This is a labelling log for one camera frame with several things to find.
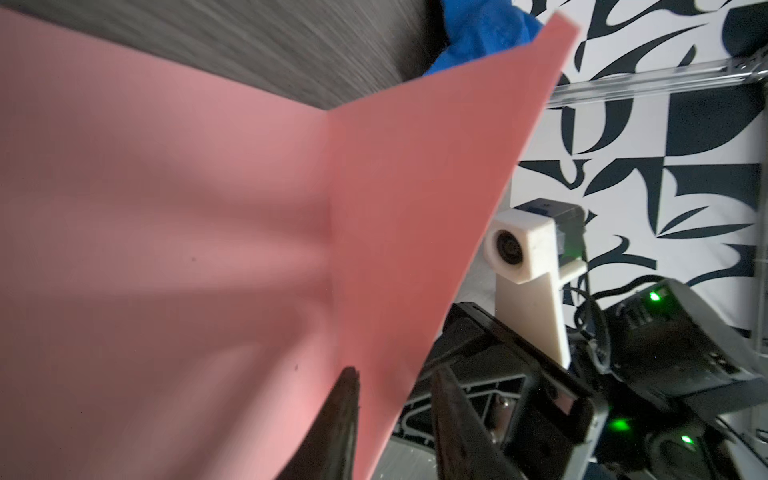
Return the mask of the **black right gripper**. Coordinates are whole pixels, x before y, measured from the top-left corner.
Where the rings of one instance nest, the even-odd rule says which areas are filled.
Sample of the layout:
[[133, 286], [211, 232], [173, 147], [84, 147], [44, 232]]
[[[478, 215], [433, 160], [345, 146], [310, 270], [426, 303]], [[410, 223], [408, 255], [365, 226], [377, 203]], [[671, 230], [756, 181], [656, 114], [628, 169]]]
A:
[[745, 339], [670, 278], [609, 296], [601, 308], [583, 294], [567, 368], [478, 305], [452, 305], [393, 438], [435, 454], [430, 382], [448, 367], [520, 479], [765, 478], [765, 459], [725, 421], [767, 401]]

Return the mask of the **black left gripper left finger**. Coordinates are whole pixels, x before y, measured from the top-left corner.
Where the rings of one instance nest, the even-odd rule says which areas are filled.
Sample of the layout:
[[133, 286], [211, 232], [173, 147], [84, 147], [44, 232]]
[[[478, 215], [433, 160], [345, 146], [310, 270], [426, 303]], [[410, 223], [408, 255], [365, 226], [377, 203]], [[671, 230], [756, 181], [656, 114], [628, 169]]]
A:
[[359, 418], [360, 374], [345, 367], [293, 457], [294, 479], [351, 479]]

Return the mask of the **blue cloth cap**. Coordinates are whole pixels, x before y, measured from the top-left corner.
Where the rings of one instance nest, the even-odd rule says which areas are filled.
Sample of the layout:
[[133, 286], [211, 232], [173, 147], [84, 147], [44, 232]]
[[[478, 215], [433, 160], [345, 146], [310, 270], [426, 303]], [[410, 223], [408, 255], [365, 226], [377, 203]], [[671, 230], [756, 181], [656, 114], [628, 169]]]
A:
[[543, 28], [511, 1], [449, 0], [441, 7], [447, 43], [424, 77], [529, 44]]

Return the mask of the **pink paper sheet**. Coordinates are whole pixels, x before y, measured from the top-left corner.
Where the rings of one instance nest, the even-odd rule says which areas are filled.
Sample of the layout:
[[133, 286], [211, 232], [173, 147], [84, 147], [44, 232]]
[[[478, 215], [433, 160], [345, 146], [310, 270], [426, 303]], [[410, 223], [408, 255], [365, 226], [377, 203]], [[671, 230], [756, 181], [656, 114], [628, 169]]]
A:
[[369, 478], [580, 30], [329, 111], [1, 13], [1, 475]]

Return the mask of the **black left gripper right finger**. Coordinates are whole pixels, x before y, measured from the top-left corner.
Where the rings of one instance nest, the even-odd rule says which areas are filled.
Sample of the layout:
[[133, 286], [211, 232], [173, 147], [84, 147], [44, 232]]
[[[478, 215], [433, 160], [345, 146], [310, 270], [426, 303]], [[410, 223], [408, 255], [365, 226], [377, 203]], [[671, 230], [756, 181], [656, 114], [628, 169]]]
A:
[[448, 367], [431, 376], [431, 417], [440, 479], [520, 479], [519, 470], [493, 444]]

